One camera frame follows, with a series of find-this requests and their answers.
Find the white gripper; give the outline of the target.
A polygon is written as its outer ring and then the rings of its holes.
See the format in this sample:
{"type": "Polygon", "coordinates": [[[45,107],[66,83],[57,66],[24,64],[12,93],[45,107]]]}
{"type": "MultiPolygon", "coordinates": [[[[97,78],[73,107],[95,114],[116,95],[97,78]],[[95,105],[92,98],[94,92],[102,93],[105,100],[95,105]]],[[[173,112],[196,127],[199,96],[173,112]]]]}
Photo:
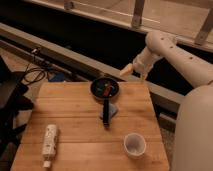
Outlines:
{"type": "Polygon", "coordinates": [[[147,78],[147,73],[152,69],[153,67],[153,61],[150,56],[140,56],[138,55],[133,60],[133,66],[127,65],[125,66],[121,71],[121,76],[127,76],[131,75],[133,73],[133,69],[141,75],[141,79],[144,81],[147,78]]]}

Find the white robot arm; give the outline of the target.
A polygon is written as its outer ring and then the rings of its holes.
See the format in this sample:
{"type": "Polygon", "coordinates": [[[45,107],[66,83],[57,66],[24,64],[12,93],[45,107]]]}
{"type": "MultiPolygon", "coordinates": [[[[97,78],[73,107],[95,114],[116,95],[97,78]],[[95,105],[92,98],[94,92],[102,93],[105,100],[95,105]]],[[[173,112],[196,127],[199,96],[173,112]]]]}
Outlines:
{"type": "Polygon", "coordinates": [[[161,31],[150,31],[145,42],[121,76],[135,71],[145,77],[165,58],[193,87],[178,110],[170,171],[213,171],[213,64],[179,48],[161,31]]]}

